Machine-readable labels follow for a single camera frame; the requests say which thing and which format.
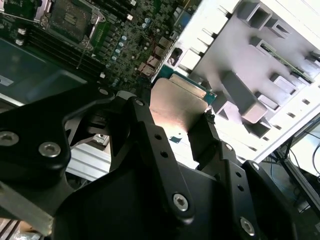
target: electronic component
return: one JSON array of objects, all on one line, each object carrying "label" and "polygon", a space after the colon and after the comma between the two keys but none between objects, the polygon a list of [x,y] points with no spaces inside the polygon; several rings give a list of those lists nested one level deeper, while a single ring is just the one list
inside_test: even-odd
[{"label": "electronic component", "polygon": [[156,59],[155,56],[150,56],[148,61],[146,61],[148,63],[148,65],[152,66],[152,67],[156,67],[156,65],[159,63],[159,60]]},{"label": "electronic component", "polygon": [[145,74],[146,76],[150,76],[154,73],[155,69],[152,66],[146,65],[145,63],[141,63],[138,71]]},{"label": "electronic component", "polygon": [[57,0],[52,11],[40,20],[49,33],[81,49],[93,50],[91,39],[106,18],[100,10],[85,0]]},{"label": "electronic component", "polygon": [[168,39],[166,39],[164,36],[160,39],[159,44],[165,48],[169,48],[172,44],[172,42]]},{"label": "electronic component", "polygon": [[166,51],[164,49],[162,49],[161,47],[159,46],[156,46],[155,47],[155,50],[154,50],[155,54],[157,54],[159,57],[163,57],[166,53]]},{"label": "electronic component", "polygon": [[[192,2],[198,6],[201,0]],[[0,1],[0,26],[4,39],[28,52],[88,82],[101,79],[101,73],[109,86],[127,79],[115,89],[130,91],[140,89],[141,75],[154,75],[164,62],[175,40],[170,33],[181,33],[173,12],[183,5],[179,0],[6,0]],[[146,66],[138,71],[141,63]]]}]

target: black cable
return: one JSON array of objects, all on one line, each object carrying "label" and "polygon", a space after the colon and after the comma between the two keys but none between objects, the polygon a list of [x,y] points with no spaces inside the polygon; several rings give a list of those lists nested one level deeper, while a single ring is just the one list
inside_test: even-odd
[{"label": "black cable", "polygon": [[292,155],[294,156],[294,159],[295,159],[296,164],[298,165],[298,168],[301,169],[295,153],[294,153],[291,149],[289,149],[289,151],[290,151],[290,152],[292,153]]},{"label": "black cable", "polygon": [[306,134],[309,134],[309,135],[311,135],[311,136],[313,136],[313,137],[315,137],[315,138],[317,138],[317,139],[320,140],[320,137],[318,137],[318,136],[316,136],[316,135],[314,135],[314,134],[312,134],[312,133],[310,133],[310,132],[308,132],[308,131],[303,131],[303,132],[306,133]]},{"label": "black cable", "polygon": [[307,210],[308,207],[310,207],[309,204],[304,209],[302,209],[302,211],[300,211],[299,214],[302,214],[305,210]]},{"label": "black cable", "polygon": [[314,150],[314,152],[313,152],[313,154],[312,154],[312,165],[313,165],[315,171],[317,172],[317,174],[319,174],[319,177],[320,177],[320,172],[319,172],[318,169],[316,168],[316,164],[315,164],[315,155],[316,155],[316,152],[317,152],[317,150],[318,150],[319,148],[320,148],[320,144],[319,144],[318,146],[316,146],[316,148],[315,148],[315,150]]}]

